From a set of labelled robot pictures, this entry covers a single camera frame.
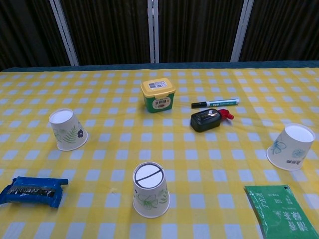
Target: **green tea package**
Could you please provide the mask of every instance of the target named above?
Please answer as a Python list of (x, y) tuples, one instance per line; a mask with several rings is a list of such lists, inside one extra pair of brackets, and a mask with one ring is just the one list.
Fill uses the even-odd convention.
[(288, 185), (245, 189), (267, 239), (319, 239)]

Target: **container label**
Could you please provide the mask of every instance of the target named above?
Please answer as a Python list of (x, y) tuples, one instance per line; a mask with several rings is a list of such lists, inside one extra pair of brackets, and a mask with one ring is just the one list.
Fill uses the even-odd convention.
[(167, 84), (165, 81), (156, 81), (156, 82), (153, 82), (153, 83), (149, 83), (149, 87), (151, 89), (156, 89), (156, 88), (163, 88), (163, 87), (166, 87)]
[(160, 110), (166, 108), (170, 105), (170, 97), (165, 97), (161, 99), (156, 99), (153, 101), (153, 108), (156, 110)]

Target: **table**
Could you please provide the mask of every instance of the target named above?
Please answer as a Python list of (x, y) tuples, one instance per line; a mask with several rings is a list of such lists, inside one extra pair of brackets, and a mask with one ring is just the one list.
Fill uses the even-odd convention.
[[(146, 111), (140, 83), (168, 77), (173, 108)], [(233, 121), (203, 133), (190, 104), (240, 98)], [(49, 115), (70, 108), (90, 134), (71, 152), (56, 147)], [(284, 125), (317, 135), (302, 170), (268, 162)], [(0, 205), (4, 238), (262, 238), (245, 185), (289, 184), (319, 231), (319, 68), (137, 69), (0, 73), (0, 188), (16, 176), (68, 178), (58, 210)], [(170, 209), (146, 219), (132, 207), (132, 173), (165, 169)]]

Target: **black marker cap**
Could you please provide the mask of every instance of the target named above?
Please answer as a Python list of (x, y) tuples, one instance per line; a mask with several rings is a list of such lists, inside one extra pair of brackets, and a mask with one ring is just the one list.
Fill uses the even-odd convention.
[(206, 106), (207, 106), (206, 102), (191, 103), (192, 108), (202, 108)]

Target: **paper cup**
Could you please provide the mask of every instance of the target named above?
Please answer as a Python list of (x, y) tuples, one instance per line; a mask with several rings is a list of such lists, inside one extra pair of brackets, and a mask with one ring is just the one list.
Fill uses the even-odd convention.
[(278, 168), (298, 170), (302, 167), (315, 137), (314, 132), (306, 126), (288, 124), (274, 144), (267, 149), (267, 158)]
[(85, 144), (88, 133), (70, 109), (58, 109), (49, 117), (53, 133), (62, 151), (71, 151)]
[(133, 173), (133, 206), (143, 217), (156, 218), (169, 207), (169, 192), (163, 168), (157, 163), (140, 164)]

